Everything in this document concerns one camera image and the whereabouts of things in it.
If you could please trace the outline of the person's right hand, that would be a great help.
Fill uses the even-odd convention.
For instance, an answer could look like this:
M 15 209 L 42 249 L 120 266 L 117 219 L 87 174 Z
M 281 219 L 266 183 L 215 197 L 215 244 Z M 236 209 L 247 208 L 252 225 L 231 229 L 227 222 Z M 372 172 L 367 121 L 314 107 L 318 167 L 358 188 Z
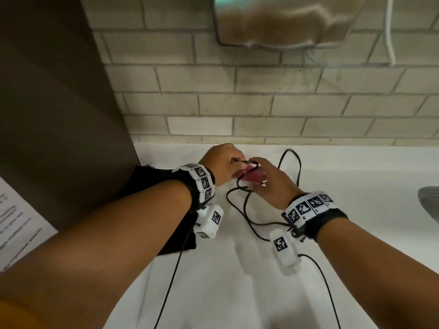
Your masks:
M 294 199 L 307 194 L 286 173 L 275 167 L 267 159 L 253 157 L 251 160 L 260 164 L 260 167 L 266 173 L 266 195 L 260 197 L 275 209 L 285 210 Z

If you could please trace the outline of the person's left hand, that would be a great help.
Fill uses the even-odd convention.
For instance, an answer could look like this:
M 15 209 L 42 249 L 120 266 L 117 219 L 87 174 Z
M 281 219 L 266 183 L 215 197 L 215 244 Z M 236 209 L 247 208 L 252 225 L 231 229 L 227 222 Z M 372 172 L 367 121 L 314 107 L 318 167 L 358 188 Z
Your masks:
M 232 150 L 239 149 L 232 143 L 216 145 L 210 148 L 199 161 L 199 164 L 206 166 L 212 172 L 215 177 L 215 186 L 222 186 L 233 178 L 229 173 L 229 152 Z

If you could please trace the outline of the small pink device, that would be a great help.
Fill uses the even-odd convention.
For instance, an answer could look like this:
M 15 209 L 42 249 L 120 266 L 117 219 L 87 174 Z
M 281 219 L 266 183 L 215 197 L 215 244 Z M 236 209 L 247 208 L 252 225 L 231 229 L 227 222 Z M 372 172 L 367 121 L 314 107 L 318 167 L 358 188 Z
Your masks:
M 266 173 L 261 167 L 247 165 L 242 171 L 237 172 L 234 177 L 246 182 L 262 184 L 266 181 Z

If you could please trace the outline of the person's right forearm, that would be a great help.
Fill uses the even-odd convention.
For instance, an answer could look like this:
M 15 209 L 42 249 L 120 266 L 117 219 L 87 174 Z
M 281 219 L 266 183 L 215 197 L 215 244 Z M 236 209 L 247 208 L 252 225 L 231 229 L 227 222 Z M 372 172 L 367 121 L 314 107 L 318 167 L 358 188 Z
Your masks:
M 346 218 L 316 243 L 379 329 L 439 329 L 439 274 Z

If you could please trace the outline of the person's left forearm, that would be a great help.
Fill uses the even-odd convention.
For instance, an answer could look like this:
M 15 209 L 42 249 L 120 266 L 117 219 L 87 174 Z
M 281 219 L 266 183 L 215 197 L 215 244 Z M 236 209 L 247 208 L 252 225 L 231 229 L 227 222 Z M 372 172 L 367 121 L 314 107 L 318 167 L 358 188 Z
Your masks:
M 54 235 L 0 274 L 0 329 L 103 329 L 191 203 L 165 181 Z

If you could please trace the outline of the left marker wristband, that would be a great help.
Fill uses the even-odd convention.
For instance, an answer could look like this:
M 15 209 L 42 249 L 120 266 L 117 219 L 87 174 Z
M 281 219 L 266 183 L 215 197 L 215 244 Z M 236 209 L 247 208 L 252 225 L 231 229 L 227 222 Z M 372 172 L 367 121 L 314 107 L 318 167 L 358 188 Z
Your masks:
M 205 208 L 215 196 L 215 177 L 202 164 L 182 165 L 172 171 L 171 179 L 182 182 L 188 188 L 191 195 L 191 211 Z

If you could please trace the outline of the marker wristband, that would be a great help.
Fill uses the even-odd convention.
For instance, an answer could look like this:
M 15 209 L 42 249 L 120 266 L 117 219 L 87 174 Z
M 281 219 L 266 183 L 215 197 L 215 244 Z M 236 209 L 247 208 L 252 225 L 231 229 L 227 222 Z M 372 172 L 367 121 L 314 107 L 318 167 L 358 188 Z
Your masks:
M 191 211 L 205 208 L 215 196 L 215 177 L 202 164 L 182 165 L 172 171 L 171 179 L 182 182 L 188 188 L 191 195 Z
M 320 229 L 329 221 L 348 216 L 324 191 L 305 193 L 294 197 L 282 217 L 292 231 L 292 237 L 303 243 L 315 240 Z

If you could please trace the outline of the right marker wristband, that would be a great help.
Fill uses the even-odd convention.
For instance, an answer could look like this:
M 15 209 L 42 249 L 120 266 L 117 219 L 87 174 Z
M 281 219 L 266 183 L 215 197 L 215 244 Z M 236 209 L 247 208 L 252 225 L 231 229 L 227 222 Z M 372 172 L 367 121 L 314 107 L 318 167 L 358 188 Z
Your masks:
M 292 231 L 292 237 L 303 243 L 315 240 L 320 229 L 329 221 L 348 216 L 324 191 L 305 193 L 294 197 L 282 217 Z

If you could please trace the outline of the black cloth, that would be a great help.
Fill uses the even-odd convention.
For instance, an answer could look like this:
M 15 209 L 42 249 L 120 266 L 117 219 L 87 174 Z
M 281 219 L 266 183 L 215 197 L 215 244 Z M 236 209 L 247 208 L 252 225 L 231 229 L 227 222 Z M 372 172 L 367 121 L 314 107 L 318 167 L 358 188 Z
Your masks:
M 149 165 L 136 166 L 130 179 L 120 192 L 119 197 L 124 198 L 134 193 L 151 188 L 161 182 L 171 179 L 172 170 L 156 169 Z M 158 256 L 175 254 L 181 250 L 196 248 L 196 236 L 193 227 L 197 220 L 196 211 L 188 211 L 179 223 L 172 236 L 158 253 Z

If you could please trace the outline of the grey metal faucet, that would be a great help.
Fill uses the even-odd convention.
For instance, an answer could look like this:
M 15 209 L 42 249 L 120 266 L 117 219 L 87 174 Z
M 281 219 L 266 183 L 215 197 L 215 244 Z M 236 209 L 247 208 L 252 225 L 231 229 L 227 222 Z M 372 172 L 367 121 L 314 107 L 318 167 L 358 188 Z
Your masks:
M 428 215 L 439 225 L 439 186 L 420 188 L 418 200 Z

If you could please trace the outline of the brown partition panel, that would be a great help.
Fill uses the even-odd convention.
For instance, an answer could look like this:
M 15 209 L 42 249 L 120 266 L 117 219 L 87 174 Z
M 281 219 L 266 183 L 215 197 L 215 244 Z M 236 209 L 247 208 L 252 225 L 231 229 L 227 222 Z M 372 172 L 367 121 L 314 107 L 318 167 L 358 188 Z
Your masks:
M 80 0 L 0 0 L 0 176 L 61 231 L 138 163 Z

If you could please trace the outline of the white paper notice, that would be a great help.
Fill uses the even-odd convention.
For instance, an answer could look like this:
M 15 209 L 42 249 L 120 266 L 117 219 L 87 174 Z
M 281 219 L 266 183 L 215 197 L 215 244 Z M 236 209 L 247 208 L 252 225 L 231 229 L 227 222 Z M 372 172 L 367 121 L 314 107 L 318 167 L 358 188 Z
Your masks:
M 0 273 L 58 231 L 0 177 Z

